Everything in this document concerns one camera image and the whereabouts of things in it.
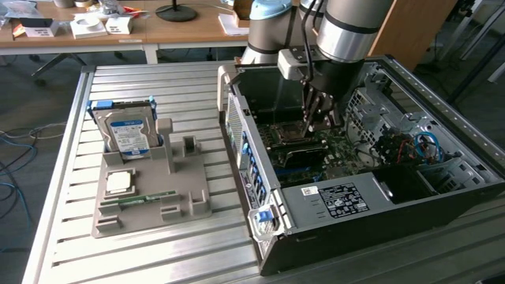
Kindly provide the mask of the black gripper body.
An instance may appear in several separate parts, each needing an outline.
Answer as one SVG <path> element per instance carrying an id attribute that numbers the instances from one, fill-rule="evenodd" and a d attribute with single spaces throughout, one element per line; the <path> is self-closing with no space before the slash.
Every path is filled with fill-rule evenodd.
<path id="1" fill-rule="evenodd" d="M 340 102 L 349 92 L 365 61 L 342 63 L 334 60 L 320 60 L 313 63 L 313 79 L 309 85 L 321 93 L 332 96 Z"/>

